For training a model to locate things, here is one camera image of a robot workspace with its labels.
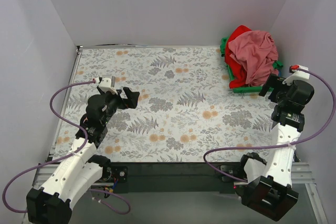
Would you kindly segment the pink t shirt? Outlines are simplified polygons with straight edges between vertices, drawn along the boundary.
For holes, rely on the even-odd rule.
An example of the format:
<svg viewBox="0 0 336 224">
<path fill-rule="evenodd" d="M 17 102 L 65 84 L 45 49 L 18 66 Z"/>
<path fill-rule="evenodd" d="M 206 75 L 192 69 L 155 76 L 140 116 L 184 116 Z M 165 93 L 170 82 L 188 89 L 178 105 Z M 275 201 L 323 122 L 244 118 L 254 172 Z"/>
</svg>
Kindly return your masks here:
<svg viewBox="0 0 336 224">
<path fill-rule="evenodd" d="M 239 35 L 228 44 L 231 57 L 246 70 L 244 86 L 262 86 L 270 74 L 278 74 L 273 63 L 278 60 L 278 51 L 271 34 L 251 30 Z"/>
</svg>

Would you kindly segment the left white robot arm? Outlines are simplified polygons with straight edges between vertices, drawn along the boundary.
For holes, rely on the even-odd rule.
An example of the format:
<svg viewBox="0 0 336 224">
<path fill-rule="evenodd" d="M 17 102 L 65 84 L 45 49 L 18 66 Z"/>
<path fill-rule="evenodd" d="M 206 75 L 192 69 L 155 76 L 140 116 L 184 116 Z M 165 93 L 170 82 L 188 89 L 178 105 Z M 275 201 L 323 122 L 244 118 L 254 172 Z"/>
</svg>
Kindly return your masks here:
<svg viewBox="0 0 336 224">
<path fill-rule="evenodd" d="M 96 181 L 111 178 L 110 160 L 96 151 L 107 134 L 107 124 L 118 109 L 135 109 L 139 92 L 124 87 L 115 93 L 100 88 L 88 99 L 70 157 L 59 162 L 52 175 L 26 197 L 28 220 L 32 223 L 68 223 L 78 200 Z"/>
</svg>

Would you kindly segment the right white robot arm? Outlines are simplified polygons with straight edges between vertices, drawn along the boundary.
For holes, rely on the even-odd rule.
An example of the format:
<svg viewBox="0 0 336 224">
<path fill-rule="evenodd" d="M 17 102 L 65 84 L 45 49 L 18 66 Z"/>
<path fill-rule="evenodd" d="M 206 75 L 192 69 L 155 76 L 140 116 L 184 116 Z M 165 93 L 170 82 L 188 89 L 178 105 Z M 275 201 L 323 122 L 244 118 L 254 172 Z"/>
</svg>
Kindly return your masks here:
<svg viewBox="0 0 336 224">
<path fill-rule="evenodd" d="M 257 153 L 245 154 L 238 166 L 238 176 L 246 180 L 241 196 L 248 208 L 279 221 L 298 201 L 292 188 L 291 168 L 296 146 L 305 124 L 302 110 L 314 95 L 308 73 L 295 72 L 287 78 L 271 74 L 259 93 L 275 103 L 271 115 L 271 140 L 275 148 L 267 160 Z"/>
</svg>

